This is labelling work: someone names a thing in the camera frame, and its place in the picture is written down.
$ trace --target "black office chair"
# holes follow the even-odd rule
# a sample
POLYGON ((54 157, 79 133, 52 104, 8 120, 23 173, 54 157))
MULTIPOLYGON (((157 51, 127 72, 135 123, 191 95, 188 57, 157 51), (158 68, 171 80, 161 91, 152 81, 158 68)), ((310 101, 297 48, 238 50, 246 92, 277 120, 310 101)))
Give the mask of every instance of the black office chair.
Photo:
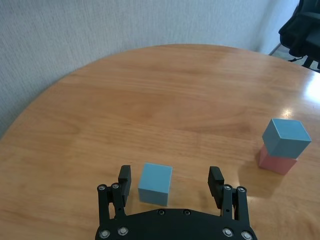
POLYGON ((320 69, 320 0, 300 0, 293 16, 279 30, 280 42, 294 57, 307 56, 303 66, 313 61, 320 69))

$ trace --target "stacked cubes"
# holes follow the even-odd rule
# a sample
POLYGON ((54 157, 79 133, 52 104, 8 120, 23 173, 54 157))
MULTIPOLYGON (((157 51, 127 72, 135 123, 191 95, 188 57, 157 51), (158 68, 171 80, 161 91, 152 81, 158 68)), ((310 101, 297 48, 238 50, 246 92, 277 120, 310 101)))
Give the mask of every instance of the stacked cubes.
POLYGON ((285 175, 311 143, 303 124, 297 120, 273 118, 263 136, 259 166, 285 175))

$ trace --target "white wall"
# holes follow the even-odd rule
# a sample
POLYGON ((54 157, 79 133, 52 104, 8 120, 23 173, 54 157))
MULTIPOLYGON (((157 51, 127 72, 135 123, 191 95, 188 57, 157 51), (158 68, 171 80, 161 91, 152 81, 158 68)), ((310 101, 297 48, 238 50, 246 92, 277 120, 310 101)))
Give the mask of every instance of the white wall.
POLYGON ((1 0, 0 136, 61 77, 133 48, 216 44, 268 54, 299 0, 1 0))

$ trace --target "blue cube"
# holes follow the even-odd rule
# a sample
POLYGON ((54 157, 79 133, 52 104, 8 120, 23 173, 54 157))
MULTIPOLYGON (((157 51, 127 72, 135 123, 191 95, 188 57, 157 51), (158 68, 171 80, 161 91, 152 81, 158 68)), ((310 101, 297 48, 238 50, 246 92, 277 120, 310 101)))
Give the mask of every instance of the blue cube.
POLYGON ((168 205, 172 166, 145 163, 138 186, 141 202, 168 205))
POLYGON ((263 136, 271 156, 296 159, 311 143, 311 138, 300 121, 272 118, 263 136))

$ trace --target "wooden table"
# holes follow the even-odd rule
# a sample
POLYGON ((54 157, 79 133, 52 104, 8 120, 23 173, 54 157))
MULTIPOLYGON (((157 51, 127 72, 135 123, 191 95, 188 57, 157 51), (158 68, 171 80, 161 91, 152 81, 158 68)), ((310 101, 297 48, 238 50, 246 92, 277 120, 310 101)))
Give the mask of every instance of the wooden table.
POLYGON ((46 90, 1 140, 0 239, 94 239, 96 187, 121 165, 126 213, 158 208, 139 201, 145 162, 173 166, 170 208, 219 214, 207 185, 219 166, 248 189, 259 239, 319 239, 319 126, 320 74, 275 57, 211 45, 106 57, 46 90), (271 118, 302 121, 313 140, 286 176, 257 167, 271 118))

